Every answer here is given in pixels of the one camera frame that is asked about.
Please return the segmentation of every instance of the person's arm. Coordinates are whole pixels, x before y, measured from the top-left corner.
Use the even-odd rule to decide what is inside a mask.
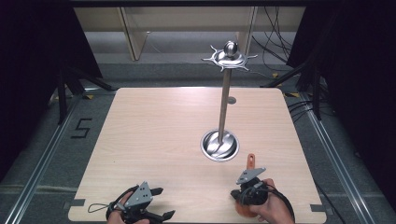
[[[275,187],[273,179],[264,179],[263,182],[269,189]],[[268,193],[268,199],[264,204],[250,205],[249,210],[259,215],[260,222],[266,220],[271,224],[294,224],[288,207],[271,192]]]
[[[125,204],[128,198],[132,195],[132,192],[129,192],[125,194],[120,200],[121,204]],[[115,209],[110,213],[110,216],[108,216],[107,224],[125,224],[125,222],[122,220],[121,216],[122,212],[120,210]],[[149,224],[148,219],[142,219],[137,221],[134,224]]]

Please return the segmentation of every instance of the wooden board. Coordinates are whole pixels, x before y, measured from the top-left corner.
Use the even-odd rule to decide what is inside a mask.
[[[231,190],[246,168],[248,153],[267,170],[293,205],[297,223],[323,223],[324,213],[283,95],[278,89],[231,88],[225,129],[240,143],[230,161],[208,159],[200,148],[217,129],[221,88],[136,88],[118,90],[83,176],[73,221],[105,220],[106,210],[89,214],[92,203],[110,203],[126,189],[148,181],[164,188],[148,210],[176,210],[168,222],[256,223],[234,211]]]

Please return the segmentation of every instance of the floor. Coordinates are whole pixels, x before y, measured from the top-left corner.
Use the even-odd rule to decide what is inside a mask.
[[[235,40],[233,33],[150,33],[140,60],[132,62],[123,34],[86,35],[104,81],[115,87],[219,87],[220,69],[201,59],[213,53],[210,45],[222,49],[225,41]],[[294,35],[282,34],[290,43]],[[263,45],[266,42],[263,33],[255,37]],[[283,49],[274,44],[267,47],[286,58]],[[249,55],[255,54],[258,57],[247,64],[249,72],[233,71],[233,86],[259,88],[290,70],[273,55],[262,55],[262,48],[252,42]],[[326,97],[320,104],[322,121],[317,121],[309,110],[311,105],[305,102],[310,92],[294,88],[297,79],[298,75],[278,88],[285,93],[312,176],[318,183],[328,216],[326,223],[343,223],[342,219],[345,223],[395,223],[395,212],[355,153]],[[70,113],[63,125],[58,125],[59,108],[54,96],[31,142],[0,183],[1,223],[6,223],[11,209],[20,213],[15,223],[70,222],[68,209],[115,94],[89,82],[83,84],[87,90],[84,97],[68,93]],[[341,163],[334,163],[337,158]],[[14,207],[21,204],[22,209]],[[366,206],[363,212],[359,211],[362,205]]]

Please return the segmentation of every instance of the table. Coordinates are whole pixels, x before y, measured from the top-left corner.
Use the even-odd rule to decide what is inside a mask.
[[[148,181],[163,188],[148,206],[162,214],[176,210],[168,222],[256,223],[234,210],[230,191],[256,156],[259,175],[271,177],[293,205],[297,223],[323,223],[321,204],[283,95],[278,89],[231,88],[225,129],[240,143],[235,158],[216,162],[200,148],[205,133],[219,125],[221,88],[119,89],[98,137],[76,200],[73,221],[105,221],[105,210],[89,214],[92,203],[110,203],[126,189]]]

